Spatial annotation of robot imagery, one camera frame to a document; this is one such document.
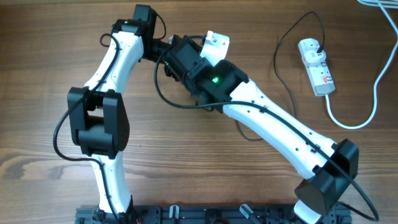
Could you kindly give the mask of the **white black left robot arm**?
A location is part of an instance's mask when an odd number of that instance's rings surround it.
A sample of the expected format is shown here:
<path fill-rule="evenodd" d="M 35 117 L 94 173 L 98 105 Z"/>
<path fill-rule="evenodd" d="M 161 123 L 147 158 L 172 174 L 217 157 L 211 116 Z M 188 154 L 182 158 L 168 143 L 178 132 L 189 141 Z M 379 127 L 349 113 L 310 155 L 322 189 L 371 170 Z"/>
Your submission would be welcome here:
<path fill-rule="evenodd" d="M 162 42 L 154 37 L 159 17 L 150 6 L 138 4 L 132 18 L 117 20 L 111 32 L 102 35 L 110 42 L 95 74 L 81 88 L 68 92 L 68 109 L 55 127 L 53 148 L 66 161 L 91 164 L 100 196 L 97 206 L 76 210 L 76 223 L 140 223 L 123 164 L 130 133 L 123 93 L 136 64 L 159 57 L 153 51 Z M 59 149 L 58 135 L 65 120 L 82 157 L 68 157 Z"/>

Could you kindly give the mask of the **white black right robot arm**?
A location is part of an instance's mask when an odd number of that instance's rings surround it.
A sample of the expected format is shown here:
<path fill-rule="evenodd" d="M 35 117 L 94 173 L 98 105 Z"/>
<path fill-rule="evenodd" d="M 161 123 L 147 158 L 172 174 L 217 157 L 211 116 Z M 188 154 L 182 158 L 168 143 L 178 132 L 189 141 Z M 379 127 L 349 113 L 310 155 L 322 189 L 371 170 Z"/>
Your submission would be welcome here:
<path fill-rule="evenodd" d="M 196 100 L 194 109 L 214 109 L 249 127 L 279 151 L 303 181 L 295 189 L 295 216 L 318 223 L 327 216 L 349 185 L 355 185 L 359 150 L 306 127 L 271 101 L 233 63 L 225 60 L 228 37 L 209 33 L 171 37 L 160 55 L 165 71 Z"/>

